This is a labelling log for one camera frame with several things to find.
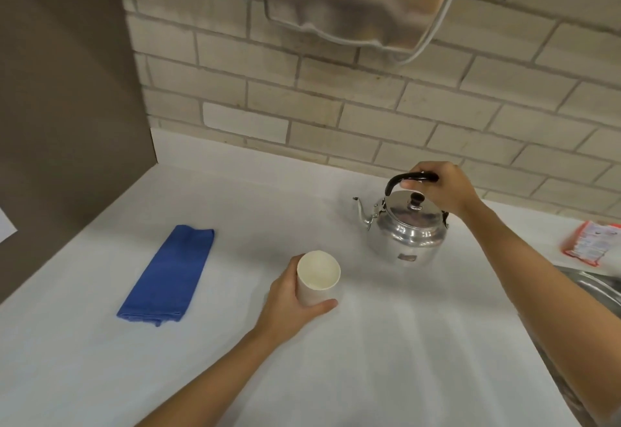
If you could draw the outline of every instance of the person's left hand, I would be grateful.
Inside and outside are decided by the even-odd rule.
[[[266,337],[275,347],[296,335],[308,322],[337,307],[337,300],[326,300],[314,306],[302,306],[296,298],[298,262],[303,254],[291,258],[289,265],[269,288],[255,333]]]

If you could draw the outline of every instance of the person's right arm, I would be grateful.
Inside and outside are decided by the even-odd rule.
[[[403,182],[457,215],[481,245],[528,329],[596,420],[621,407],[621,320],[511,231],[451,163],[419,163],[435,184]]]

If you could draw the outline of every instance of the wall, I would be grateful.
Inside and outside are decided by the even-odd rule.
[[[2,0],[0,302],[155,164],[121,0]]]
[[[621,218],[621,0],[454,0],[402,67],[261,1],[124,0],[152,126],[384,177],[447,159],[490,200]]]

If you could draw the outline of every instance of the white countertop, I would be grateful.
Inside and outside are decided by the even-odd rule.
[[[134,425],[230,349],[288,259],[314,249],[341,264],[339,307],[274,353],[221,425],[578,425],[461,221],[432,268],[390,268],[364,247],[351,201],[377,198],[384,179],[153,136],[160,164],[0,306],[1,425]],[[556,264],[580,267],[558,252],[578,221],[495,208]],[[182,223],[216,230],[185,317],[116,318]]]

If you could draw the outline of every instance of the forearm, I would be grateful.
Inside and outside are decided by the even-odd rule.
[[[462,219],[555,366],[591,413],[608,419],[621,405],[621,320],[482,202]]]
[[[136,427],[212,427],[275,345],[253,331]]]

